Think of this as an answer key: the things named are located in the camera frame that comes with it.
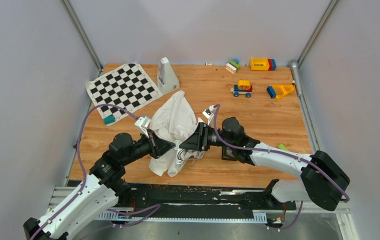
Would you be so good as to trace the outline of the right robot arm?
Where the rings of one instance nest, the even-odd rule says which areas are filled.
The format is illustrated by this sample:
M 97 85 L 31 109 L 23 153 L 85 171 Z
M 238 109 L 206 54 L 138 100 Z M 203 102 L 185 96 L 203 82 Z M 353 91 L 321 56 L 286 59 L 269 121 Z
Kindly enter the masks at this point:
M 307 197 L 324 210 L 334 211 L 340 202 L 350 200 L 346 193 L 350 178 L 322 150 L 306 154 L 271 147 L 248 136 L 235 117 L 226 118 L 220 129 L 199 123 L 194 133 L 179 148 L 202 152 L 211 146 L 230 150 L 234 161 L 269 167 L 298 177 Z

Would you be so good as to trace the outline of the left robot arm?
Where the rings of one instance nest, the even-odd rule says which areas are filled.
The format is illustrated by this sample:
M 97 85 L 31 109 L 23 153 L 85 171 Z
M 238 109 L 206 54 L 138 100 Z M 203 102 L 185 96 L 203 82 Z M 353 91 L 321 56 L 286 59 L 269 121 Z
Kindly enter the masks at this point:
M 147 132 L 139 140 L 133 140 L 129 133 L 117 134 L 85 179 L 60 204 L 39 219 L 31 217 L 24 223 L 26 239 L 72 240 L 108 208 L 127 206 L 131 187 L 122 178 L 125 166 L 145 156 L 159 158 L 175 147 L 152 130 Z

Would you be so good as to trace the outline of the white printed garment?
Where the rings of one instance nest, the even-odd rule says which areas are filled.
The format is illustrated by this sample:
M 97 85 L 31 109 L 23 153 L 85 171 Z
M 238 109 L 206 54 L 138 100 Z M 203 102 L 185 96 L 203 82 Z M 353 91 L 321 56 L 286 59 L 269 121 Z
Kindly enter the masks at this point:
M 198 123 L 204 120 L 196 118 L 196 115 L 185 98 L 185 92 L 175 92 L 164 105 L 153 115 L 150 128 L 155 134 L 170 142 L 183 142 L 192 135 Z M 189 159 L 201 159 L 204 152 L 183 151 L 179 153 L 177 147 L 169 150 L 160 158 L 151 158 L 149 169 L 156 175 L 167 173 L 169 177 L 176 176 Z

